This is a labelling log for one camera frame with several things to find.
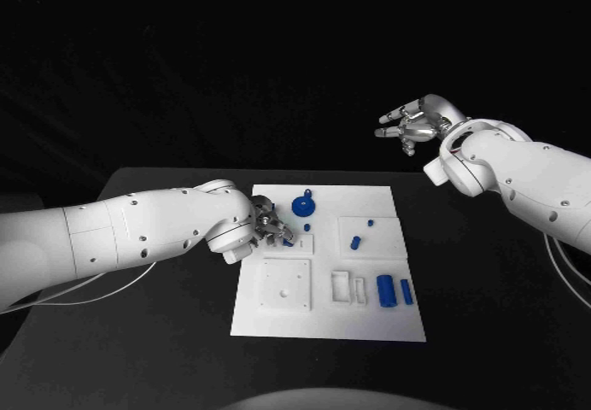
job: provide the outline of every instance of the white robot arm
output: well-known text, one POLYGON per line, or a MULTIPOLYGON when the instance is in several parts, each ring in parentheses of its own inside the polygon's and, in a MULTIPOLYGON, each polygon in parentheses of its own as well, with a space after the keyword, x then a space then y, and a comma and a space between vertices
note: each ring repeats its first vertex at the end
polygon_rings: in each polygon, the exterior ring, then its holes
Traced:
POLYGON ((416 142, 438 137, 440 156, 425 165, 435 185, 451 181, 468 196, 491 190, 510 213, 539 231, 591 254, 591 160, 568 150, 533 142, 499 120, 473 120, 432 94, 383 117, 376 136, 401 138, 414 155, 416 142))
POLYGON ((202 239, 232 264, 264 237, 269 243, 292 238, 271 201, 249 200, 220 179, 0 214, 0 312, 49 286, 183 255, 202 239))

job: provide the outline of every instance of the table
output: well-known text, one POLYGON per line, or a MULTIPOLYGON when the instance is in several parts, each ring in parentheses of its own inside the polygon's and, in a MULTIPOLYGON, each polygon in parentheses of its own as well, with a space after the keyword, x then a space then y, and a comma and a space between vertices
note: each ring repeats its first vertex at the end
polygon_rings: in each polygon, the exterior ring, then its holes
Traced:
MULTIPOLYGON (((254 184, 392 187, 427 343, 231 337, 239 265, 202 243, 102 301, 32 309, 0 365, 1 408, 210 409, 310 387, 457 408, 591 407, 591 313, 542 234, 494 193, 468 198, 421 173, 122 168, 98 199, 212 179, 246 194, 254 184)), ((145 268, 109 273, 62 302, 145 268)))

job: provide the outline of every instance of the black curtain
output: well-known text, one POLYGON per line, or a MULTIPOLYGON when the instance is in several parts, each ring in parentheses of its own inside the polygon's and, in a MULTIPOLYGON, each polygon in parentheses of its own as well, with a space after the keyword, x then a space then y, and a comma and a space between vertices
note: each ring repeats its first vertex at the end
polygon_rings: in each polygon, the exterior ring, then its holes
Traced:
POLYGON ((591 156, 576 11, 73 25, 55 9, 4 13, 0 53, 0 183, 46 207, 120 167, 421 172, 437 142, 408 158, 373 130, 427 93, 591 156))

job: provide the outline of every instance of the small blue piece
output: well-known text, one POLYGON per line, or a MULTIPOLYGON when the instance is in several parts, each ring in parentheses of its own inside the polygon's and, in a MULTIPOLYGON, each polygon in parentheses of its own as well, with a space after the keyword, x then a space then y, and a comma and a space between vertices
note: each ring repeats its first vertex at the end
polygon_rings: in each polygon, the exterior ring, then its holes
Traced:
POLYGON ((353 237, 353 242, 350 243, 350 248, 353 250, 357 250, 359 244, 360 244, 360 237, 353 237))
POLYGON ((414 303, 414 301, 412 301, 412 294, 409 293, 409 281, 408 281, 408 279, 403 279, 401 281, 401 286, 402 286, 403 301, 408 305, 411 305, 414 303))
POLYGON ((379 306, 393 308, 398 305, 396 294, 393 293, 393 281, 391 275, 378 276, 379 306))
POLYGON ((304 196, 298 196, 291 203, 291 211, 301 217, 310 216, 317 209, 311 199, 311 190, 304 191, 304 196))

